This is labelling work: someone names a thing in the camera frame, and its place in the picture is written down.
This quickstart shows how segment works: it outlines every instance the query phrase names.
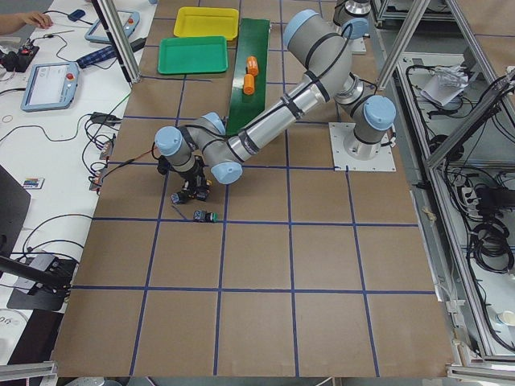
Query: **green tray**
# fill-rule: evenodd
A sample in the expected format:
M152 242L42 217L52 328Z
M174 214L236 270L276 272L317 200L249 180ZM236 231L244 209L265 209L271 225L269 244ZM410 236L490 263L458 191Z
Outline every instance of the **green tray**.
M166 38L159 44L160 74L224 72L228 67L227 39L224 36Z

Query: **orange object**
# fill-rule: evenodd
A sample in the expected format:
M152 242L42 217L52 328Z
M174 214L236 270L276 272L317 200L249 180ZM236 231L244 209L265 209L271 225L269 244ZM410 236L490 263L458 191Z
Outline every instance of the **orange object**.
M246 74L243 77L243 93L245 95L254 94L255 86L254 86L254 77L250 74Z
M247 58L247 74L257 76L259 73L258 60L255 56L249 56Z

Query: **metal mounting plate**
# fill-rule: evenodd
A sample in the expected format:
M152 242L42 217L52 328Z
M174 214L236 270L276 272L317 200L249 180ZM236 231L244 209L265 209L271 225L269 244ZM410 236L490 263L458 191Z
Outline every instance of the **metal mounting plate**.
M335 170L346 171L348 168L352 171L396 171L390 146L382 147L377 156L368 161L361 161L348 155L344 149L344 137L354 129L354 125L354 123L329 122ZM385 134L381 143L388 141L388 136Z
M352 49L353 54L365 55L367 53L367 48L365 46L365 40L363 38L351 40L348 43L348 46Z

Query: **black monitor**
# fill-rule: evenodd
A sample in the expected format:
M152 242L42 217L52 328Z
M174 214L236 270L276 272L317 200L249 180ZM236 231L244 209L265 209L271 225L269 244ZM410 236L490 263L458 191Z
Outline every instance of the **black monitor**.
M10 258L30 203L28 192L0 166L0 276L10 273L26 279L22 281L23 288L13 289L7 306L19 310L58 310L66 295L62 289L68 288L72 280L75 262L50 254L36 255L27 264ZM59 266L59 273L52 264Z
M31 195L0 165L0 256L13 252L30 203Z

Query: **white table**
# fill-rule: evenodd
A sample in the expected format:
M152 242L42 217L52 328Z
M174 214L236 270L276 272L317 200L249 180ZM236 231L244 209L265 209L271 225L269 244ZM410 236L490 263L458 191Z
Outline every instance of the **white table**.
M115 5L121 10L136 10L141 15L141 21L130 41L146 37L155 12L155 5L147 0L115 0ZM80 8L86 12L82 18L91 23L97 19L91 2L85 0L55 0L50 10L60 10L71 13ZM77 22L73 23L62 14L50 13L54 25L48 30L36 29L32 38L38 38L48 33L73 30L62 34L68 42L60 56L67 60L76 60L83 55L105 47L103 44L90 43L84 39L89 26ZM62 60L56 57L58 50L64 45L59 38L38 39L35 45L39 46L31 66L34 64L57 63ZM141 58L142 50L137 52L136 59ZM100 63L107 67L112 60ZM0 92L8 88L25 87L31 68L25 73L17 73L8 81L0 82ZM8 78L0 70L0 79ZM23 92L10 92L0 96L0 138L18 125L41 125L51 138L70 138L76 131L78 119L94 111L108 113L119 101L130 93L122 70L116 63L109 70L88 67L80 70L79 85L75 99L68 109L25 113L20 109ZM115 110L118 117L123 116L126 101ZM104 133L114 133L110 129L103 129ZM31 190L31 206L23 230L14 247L16 252L22 250L24 240L30 231L46 219L68 213L81 213L92 216L97 205L97 193L89 190L89 173L85 169L80 155L88 143L88 139L80 125L77 137L69 142L50 142L40 129L21 128L0 142L0 164L11 173L17 181L23 182L26 178L44 178L41 190ZM88 147L85 159L88 164L98 160L100 151L93 145ZM31 245L54 239L74 240L84 244L88 235L90 220L84 217L64 217L45 224L31 238ZM77 260L80 259L81 249L67 243L54 243L47 247L48 251L66 253ZM3 274L0 283L13 285L15 276ZM12 289L0 286L0 309L5 309ZM21 311L27 318L31 311ZM19 315L20 324L5 328L0 326L0 365L7 364L19 336L23 332L23 318Z

